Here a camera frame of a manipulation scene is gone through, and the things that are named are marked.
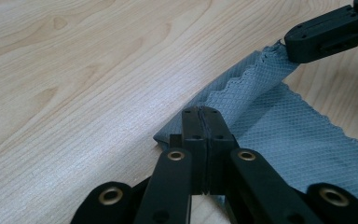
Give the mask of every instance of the black plastic part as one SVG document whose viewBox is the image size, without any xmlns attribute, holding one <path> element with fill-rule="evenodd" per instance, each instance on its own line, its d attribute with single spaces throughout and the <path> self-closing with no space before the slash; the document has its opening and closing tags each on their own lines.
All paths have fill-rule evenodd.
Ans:
<svg viewBox="0 0 358 224">
<path fill-rule="evenodd" d="M 284 37 L 289 60 L 309 63 L 358 46 L 358 0 L 292 28 Z"/>
<path fill-rule="evenodd" d="M 193 156 L 192 194 L 208 192 L 207 186 L 207 136 L 200 119 L 199 108 L 194 106 L 182 111 L 182 148 Z"/>
<path fill-rule="evenodd" d="M 172 146 L 178 136 L 171 135 Z M 222 114 L 208 106 L 193 106 L 182 112 L 182 147 L 193 155 L 192 194 L 225 193 L 225 158 L 238 147 Z"/>
<path fill-rule="evenodd" d="M 239 192 L 238 186 L 227 186 L 225 208 L 230 222 L 232 224 L 255 223 L 249 207 L 245 204 L 242 197 L 239 197 Z"/>
<path fill-rule="evenodd" d="M 345 189 L 331 184 L 315 184 L 309 186 L 307 196 L 310 207 L 326 223 L 358 223 L 358 199 Z"/>
<path fill-rule="evenodd" d="M 226 160 L 222 159 L 239 146 L 219 111 L 205 106 L 200 112 L 208 133 L 207 186 L 210 194 L 223 195 L 226 189 Z"/>
<path fill-rule="evenodd" d="M 182 135 L 181 134 L 171 134 L 170 135 L 170 148 L 171 147 L 182 147 Z"/>
<path fill-rule="evenodd" d="M 259 153 L 238 148 L 231 152 L 230 161 L 228 202 L 241 197 L 255 223 L 322 223 Z M 248 218 L 235 211 L 234 216 Z"/>
<path fill-rule="evenodd" d="M 191 160 L 181 148 L 161 153 L 133 223 L 189 223 Z"/>
<path fill-rule="evenodd" d="M 117 203 L 104 205 L 100 201 L 101 194 L 107 189 L 119 189 L 122 197 Z M 118 182 L 108 182 L 94 189 L 77 209 L 72 224 L 124 224 L 131 221 L 134 215 L 131 209 L 131 187 Z"/>
<path fill-rule="evenodd" d="M 341 7 L 292 28 L 284 37 L 288 57 L 309 63 L 358 45 L 358 15 L 351 6 Z"/>
<path fill-rule="evenodd" d="M 127 223 L 132 223 L 133 219 L 135 218 L 135 214 L 139 209 L 139 206 L 141 205 L 142 199 L 144 197 L 147 185 L 149 184 L 150 177 L 143 180 L 141 183 L 137 184 L 135 187 L 132 188 L 131 191 L 131 218 L 128 219 Z"/>
</svg>

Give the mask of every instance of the wood grain surface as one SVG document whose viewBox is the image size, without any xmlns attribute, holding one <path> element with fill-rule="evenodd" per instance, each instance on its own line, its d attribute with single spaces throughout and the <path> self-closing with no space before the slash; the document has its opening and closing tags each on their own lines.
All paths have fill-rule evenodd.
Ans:
<svg viewBox="0 0 358 224">
<path fill-rule="evenodd" d="M 351 1 L 0 0 L 0 223 L 69 223 L 89 192 L 151 175 L 152 139 L 198 91 Z M 358 139 L 358 48 L 285 80 Z M 192 223 L 228 223 L 194 197 Z"/>
</svg>

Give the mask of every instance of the microfiber cloth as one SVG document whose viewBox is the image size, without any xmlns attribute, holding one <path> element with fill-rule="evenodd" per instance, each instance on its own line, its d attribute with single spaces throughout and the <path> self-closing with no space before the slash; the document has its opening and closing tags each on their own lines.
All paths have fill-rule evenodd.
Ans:
<svg viewBox="0 0 358 224">
<path fill-rule="evenodd" d="M 282 83 L 297 67 L 278 42 L 228 69 L 184 108 L 219 110 L 240 147 L 261 153 L 291 187 L 305 192 L 324 182 L 358 198 L 358 141 Z M 181 119 L 177 114 L 154 136 L 163 149 L 170 134 L 181 133 Z"/>
</svg>

